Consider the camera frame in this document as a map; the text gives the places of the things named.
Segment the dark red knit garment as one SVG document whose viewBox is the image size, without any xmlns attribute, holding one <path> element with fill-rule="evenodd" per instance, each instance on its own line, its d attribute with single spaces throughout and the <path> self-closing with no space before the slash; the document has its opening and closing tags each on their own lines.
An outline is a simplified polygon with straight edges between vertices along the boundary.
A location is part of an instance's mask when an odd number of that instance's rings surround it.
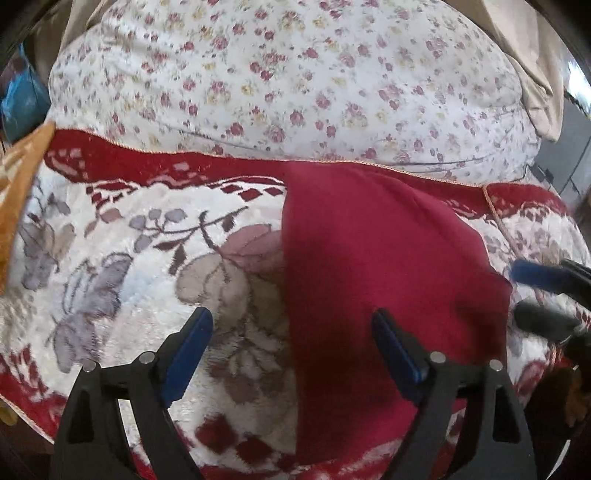
<svg viewBox="0 0 591 480">
<path fill-rule="evenodd" d="M 370 329 L 385 308 L 422 345 L 481 365 L 506 356 L 510 283 L 457 214 L 476 187 L 361 164 L 284 174 L 283 298 L 297 379 L 297 460 L 349 459 L 404 436 L 415 414 Z"/>
</svg>

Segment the blue plastic bag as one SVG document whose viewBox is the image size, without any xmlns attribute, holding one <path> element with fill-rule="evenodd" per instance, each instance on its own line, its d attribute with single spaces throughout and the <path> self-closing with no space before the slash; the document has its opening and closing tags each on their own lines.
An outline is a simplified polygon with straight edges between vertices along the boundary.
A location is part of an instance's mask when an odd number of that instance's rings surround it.
<svg viewBox="0 0 591 480">
<path fill-rule="evenodd" d="M 1 130 L 11 144 L 45 120 L 50 107 L 46 86 L 21 44 L 1 73 Z"/>
</svg>

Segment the orange blanket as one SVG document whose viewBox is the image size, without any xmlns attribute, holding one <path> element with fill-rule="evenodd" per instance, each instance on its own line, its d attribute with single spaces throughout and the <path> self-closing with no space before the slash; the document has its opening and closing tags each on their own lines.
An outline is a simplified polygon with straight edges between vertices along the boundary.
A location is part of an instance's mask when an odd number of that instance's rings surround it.
<svg viewBox="0 0 591 480">
<path fill-rule="evenodd" d="M 53 121 L 20 139 L 1 158 L 1 294 L 4 294 L 18 222 L 32 182 L 55 133 Z"/>
</svg>

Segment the white floral bed sheet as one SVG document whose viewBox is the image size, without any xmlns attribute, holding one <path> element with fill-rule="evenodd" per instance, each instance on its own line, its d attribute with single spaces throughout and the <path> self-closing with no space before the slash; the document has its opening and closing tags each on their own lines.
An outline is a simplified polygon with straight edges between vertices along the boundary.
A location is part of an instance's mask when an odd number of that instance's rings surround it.
<svg viewBox="0 0 591 480">
<path fill-rule="evenodd" d="M 508 57 L 442 1 L 117 1 L 49 76 L 49 118 L 142 151 L 521 178 Z"/>
</svg>

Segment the beige curtain cloth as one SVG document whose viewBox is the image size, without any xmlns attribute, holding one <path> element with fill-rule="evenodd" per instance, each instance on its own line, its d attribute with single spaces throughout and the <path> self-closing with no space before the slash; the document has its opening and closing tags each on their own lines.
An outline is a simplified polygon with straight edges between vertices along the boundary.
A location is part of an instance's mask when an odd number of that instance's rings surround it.
<svg viewBox="0 0 591 480">
<path fill-rule="evenodd" d="M 564 117 L 566 47 L 528 2 L 454 0 L 449 3 L 504 51 L 522 85 L 523 103 L 537 134 L 559 140 Z"/>
</svg>

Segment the red white floral plush blanket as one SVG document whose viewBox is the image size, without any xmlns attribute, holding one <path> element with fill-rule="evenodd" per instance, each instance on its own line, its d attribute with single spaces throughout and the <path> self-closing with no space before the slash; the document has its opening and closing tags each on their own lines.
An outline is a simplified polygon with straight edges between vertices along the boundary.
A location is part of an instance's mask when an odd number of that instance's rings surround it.
<svg viewBox="0 0 591 480">
<path fill-rule="evenodd" d="M 1 299 L 1 397 L 53 440 L 80 363 L 129 361 L 197 306 L 213 344 L 171 409 L 191 456 L 212 479 L 374 479 L 401 439 L 349 459 L 297 460 L 297 379 L 283 298 L 281 222 L 291 163 L 133 151 L 59 130 L 25 201 Z M 533 185 L 483 191 L 489 214 L 458 216 L 509 282 L 518 258 L 588 263 L 563 202 Z M 522 299 L 588 321 L 564 296 L 511 285 Z M 544 340 L 506 328 L 506 357 L 527 399 L 559 360 Z"/>
</svg>

